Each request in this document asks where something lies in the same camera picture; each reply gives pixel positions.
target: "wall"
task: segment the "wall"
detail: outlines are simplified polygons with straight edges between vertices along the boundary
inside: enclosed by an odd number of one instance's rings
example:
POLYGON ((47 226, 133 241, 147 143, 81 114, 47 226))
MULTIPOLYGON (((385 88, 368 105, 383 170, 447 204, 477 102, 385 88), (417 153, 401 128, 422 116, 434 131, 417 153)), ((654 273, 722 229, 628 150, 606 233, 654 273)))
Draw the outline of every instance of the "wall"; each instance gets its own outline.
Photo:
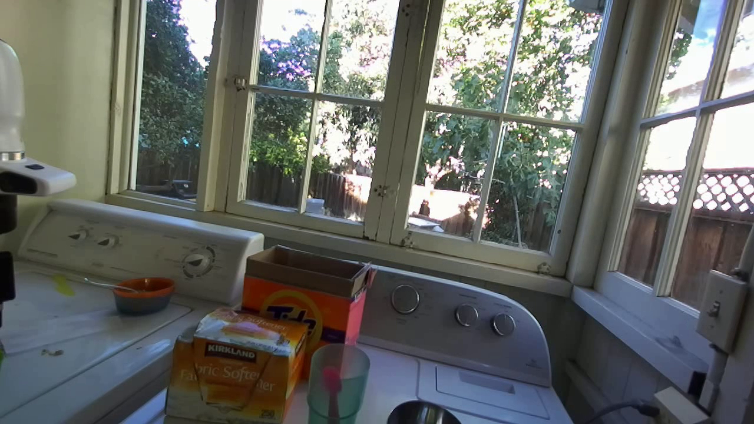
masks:
MULTIPOLYGON (((107 160, 107 93, 114 0, 0 0, 0 37, 24 70, 25 155, 72 170, 63 195, 100 199, 107 160)), ((19 229, 40 200, 20 199, 19 229)), ((0 235, 10 246, 20 230, 0 235)))

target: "box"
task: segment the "box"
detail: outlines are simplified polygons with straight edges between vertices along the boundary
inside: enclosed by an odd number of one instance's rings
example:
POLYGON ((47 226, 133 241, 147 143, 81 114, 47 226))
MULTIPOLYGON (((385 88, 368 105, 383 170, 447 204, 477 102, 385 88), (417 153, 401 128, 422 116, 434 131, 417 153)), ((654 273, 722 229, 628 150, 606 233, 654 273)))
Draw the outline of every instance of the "box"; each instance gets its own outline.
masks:
POLYGON ((304 374, 319 343, 357 342, 365 293, 375 270, 289 247, 271 247, 246 259, 242 309, 305 323, 304 374))
POLYGON ((200 421, 282 421, 308 328, 216 309, 172 352, 166 415, 200 421))

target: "window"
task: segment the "window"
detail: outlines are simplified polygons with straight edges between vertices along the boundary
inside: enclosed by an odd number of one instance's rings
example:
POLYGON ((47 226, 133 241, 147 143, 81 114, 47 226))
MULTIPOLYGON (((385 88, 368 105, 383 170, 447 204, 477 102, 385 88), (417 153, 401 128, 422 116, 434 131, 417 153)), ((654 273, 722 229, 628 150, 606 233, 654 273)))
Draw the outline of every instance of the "window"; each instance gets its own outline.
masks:
POLYGON ((687 307, 708 269, 734 270, 754 223, 754 2, 734 4, 676 11, 616 267, 687 307))
POLYGON ((145 0, 125 188, 563 273, 600 20, 563 0, 145 0))

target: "electrical outlet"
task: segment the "electrical outlet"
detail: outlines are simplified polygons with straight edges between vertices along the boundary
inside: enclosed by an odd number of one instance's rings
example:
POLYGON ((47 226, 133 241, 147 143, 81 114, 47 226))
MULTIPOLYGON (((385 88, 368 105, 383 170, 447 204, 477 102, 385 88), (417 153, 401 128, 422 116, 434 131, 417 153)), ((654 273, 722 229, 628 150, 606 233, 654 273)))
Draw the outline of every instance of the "electrical outlet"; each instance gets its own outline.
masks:
POLYGON ((711 424, 708 415, 703 415, 674 387, 658 391, 654 401, 660 407, 660 418, 654 418, 654 424, 711 424))
POLYGON ((708 270, 696 333, 714 347, 729 352, 745 299, 747 285, 742 281, 720 270, 708 270))

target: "small bowl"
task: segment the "small bowl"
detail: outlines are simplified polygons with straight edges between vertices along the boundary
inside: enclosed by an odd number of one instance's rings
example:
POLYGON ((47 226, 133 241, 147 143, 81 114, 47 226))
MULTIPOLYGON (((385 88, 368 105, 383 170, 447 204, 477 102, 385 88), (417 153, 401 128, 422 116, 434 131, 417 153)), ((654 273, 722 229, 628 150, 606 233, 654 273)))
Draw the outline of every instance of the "small bowl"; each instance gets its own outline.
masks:
POLYGON ((162 310, 174 293, 169 279, 131 279, 112 288, 114 309, 125 316, 162 310))

